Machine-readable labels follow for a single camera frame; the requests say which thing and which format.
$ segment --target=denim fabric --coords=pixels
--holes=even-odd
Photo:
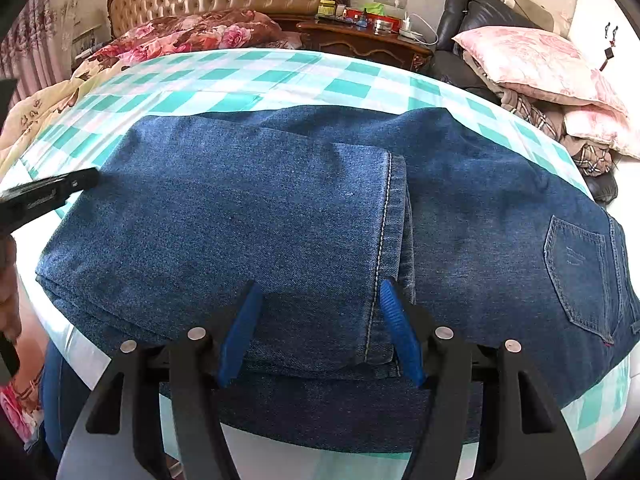
[[[341,160],[358,154],[358,164],[336,173],[332,158],[314,158],[312,147],[338,150],[327,143],[347,145]],[[402,160],[406,176],[394,167]],[[80,197],[44,251],[40,283],[112,352],[130,336],[154,342],[198,323],[232,295],[232,278],[252,277],[240,272],[268,276],[254,343],[222,402],[225,422],[254,433],[353,452],[411,448],[428,393],[398,377],[372,301],[380,276],[397,275],[409,294],[415,287],[417,303],[458,335],[492,346],[518,339],[561,406],[638,341],[622,228],[446,110],[146,118],[103,170],[107,179]],[[355,210],[332,214],[349,193]],[[275,215],[261,208],[266,199],[282,205]],[[244,232],[251,243],[238,243]],[[479,404],[476,392],[476,415]]]
[[[73,323],[79,309],[153,343],[206,322],[251,278],[266,295],[252,360],[301,376],[384,364],[375,291],[398,275],[406,196],[404,160],[380,148],[149,117],[63,220],[39,274],[72,298]],[[100,323],[85,335],[108,351],[122,342]]]
[[[45,440],[58,462],[90,393],[56,346],[49,342],[40,383],[40,402],[44,410]]]

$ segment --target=bed sheet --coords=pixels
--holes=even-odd
[[[562,146],[530,124],[468,92],[372,62],[270,49],[174,54],[129,68],[95,88],[41,132],[10,170],[2,188],[91,165],[101,166],[129,127],[146,115],[183,116],[308,104],[395,114],[418,107],[445,107],[473,131],[520,153],[590,196]],[[92,387],[108,357],[70,325],[34,280],[42,248],[75,199],[72,197],[64,207],[16,233],[20,247],[18,270],[53,341]],[[626,405],[629,383],[627,357],[599,384],[562,410],[578,450],[588,449],[615,427]],[[166,450],[176,456],[170,402],[162,398],[161,405]],[[408,459],[408,454],[352,455],[310,450],[231,428],[225,428],[225,434],[234,456],[237,451],[233,442],[237,450],[259,442],[272,460],[279,455],[292,463],[300,459],[302,469],[295,473],[296,478],[400,478]],[[466,478],[464,470],[472,468],[476,450],[477,446],[465,446],[460,478]]]

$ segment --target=hand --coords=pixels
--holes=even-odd
[[[0,331],[9,341],[15,342],[22,332],[18,313],[18,275],[15,270],[16,246],[12,236],[0,240],[4,245],[4,267],[0,268]]]

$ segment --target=pink curtain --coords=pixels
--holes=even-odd
[[[49,0],[29,0],[0,43],[0,77],[18,80],[10,107],[67,78],[55,25]]]

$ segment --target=back pocket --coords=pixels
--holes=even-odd
[[[613,344],[618,316],[612,312],[606,238],[551,217],[545,265],[569,321]]]

